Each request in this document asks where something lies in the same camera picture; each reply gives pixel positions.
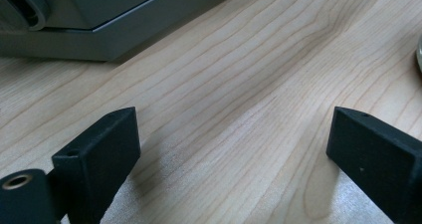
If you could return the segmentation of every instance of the wood grain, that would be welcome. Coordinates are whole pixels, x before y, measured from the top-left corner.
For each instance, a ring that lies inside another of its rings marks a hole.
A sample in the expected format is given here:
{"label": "wood grain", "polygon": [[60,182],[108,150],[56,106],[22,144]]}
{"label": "wood grain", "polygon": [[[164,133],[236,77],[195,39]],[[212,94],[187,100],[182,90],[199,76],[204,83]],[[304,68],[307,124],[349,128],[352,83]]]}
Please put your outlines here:
{"label": "wood grain", "polygon": [[137,109],[104,223],[390,223],[328,160],[334,106],[422,138],[422,0],[226,0],[121,65],[0,59],[0,174]]}

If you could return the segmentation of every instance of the gray device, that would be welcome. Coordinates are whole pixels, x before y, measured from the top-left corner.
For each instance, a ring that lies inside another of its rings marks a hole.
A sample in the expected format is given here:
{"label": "gray device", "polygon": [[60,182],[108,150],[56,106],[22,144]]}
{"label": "gray device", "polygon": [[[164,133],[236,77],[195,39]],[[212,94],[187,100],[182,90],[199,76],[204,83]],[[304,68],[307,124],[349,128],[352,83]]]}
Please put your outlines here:
{"label": "gray device", "polygon": [[0,56],[108,61],[218,0],[0,0]]}

